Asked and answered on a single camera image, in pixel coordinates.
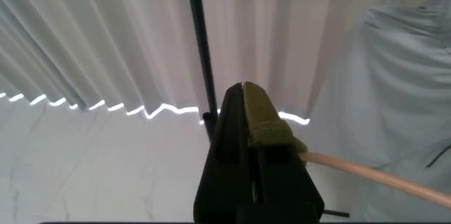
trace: gray fabric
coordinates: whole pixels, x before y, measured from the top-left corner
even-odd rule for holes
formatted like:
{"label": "gray fabric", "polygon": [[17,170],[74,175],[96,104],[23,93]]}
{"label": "gray fabric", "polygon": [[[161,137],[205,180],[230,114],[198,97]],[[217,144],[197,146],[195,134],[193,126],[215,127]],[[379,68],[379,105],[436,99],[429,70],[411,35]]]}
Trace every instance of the gray fabric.
{"label": "gray fabric", "polygon": [[[433,0],[371,9],[354,26],[320,93],[328,112],[311,117],[328,117],[321,129],[340,157],[451,194],[451,151],[427,168],[451,144],[450,25],[450,0]],[[451,211],[362,180],[351,218],[449,221]]]}

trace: marble floor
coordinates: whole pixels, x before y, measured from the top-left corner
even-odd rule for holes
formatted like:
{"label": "marble floor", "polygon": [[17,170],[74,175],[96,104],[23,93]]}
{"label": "marble floor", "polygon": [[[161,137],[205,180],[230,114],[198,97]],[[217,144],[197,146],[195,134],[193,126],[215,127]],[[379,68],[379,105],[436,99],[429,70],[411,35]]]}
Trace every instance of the marble floor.
{"label": "marble floor", "polygon": [[[147,120],[104,106],[83,113],[0,99],[0,223],[190,222],[208,148],[196,113]],[[309,172],[326,207],[349,208],[347,177],[315,165]]]}

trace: green sponge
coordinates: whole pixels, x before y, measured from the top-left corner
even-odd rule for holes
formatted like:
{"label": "green sponge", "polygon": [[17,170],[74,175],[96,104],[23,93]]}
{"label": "green sponge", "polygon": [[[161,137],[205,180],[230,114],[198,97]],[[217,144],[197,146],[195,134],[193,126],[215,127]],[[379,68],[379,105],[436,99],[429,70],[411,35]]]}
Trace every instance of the green sponge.
{"label": "green sponge", "polygon": [[279,117],[263,88],[246,82],[243,92],[251,147],[292,143],[298,152],[307,151],[307,146],[293,136],[290,126]]}

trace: brush handle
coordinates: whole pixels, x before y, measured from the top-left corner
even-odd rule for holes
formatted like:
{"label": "brush handle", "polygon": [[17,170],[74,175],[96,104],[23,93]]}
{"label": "brush handle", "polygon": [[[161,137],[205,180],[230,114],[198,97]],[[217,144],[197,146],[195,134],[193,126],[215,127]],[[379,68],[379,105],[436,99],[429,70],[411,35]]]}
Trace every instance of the brush handle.
{"label": "brush handle", "polygon": [[340,160],[338,158],[333,158],[318,153],[304,152],[299,154],[299,157],[303,161],[317,163],[320,165],[328,166],[348,173],[359,175],[364,178],[368,178],[375,182],[388,185],[395,189],[402,190],[403,192],[413,194],[417,197],[421,197],[422,199],[429,200],[440,206],[444,206],[448,209],[451,209],[451,195],[444,194],[442,192],[437,192],[433,189],[418,185],[416,183],[397,178],[394,175],[389,175],[379,170],[374,170],[372,168],[357,165],[344,160]]}

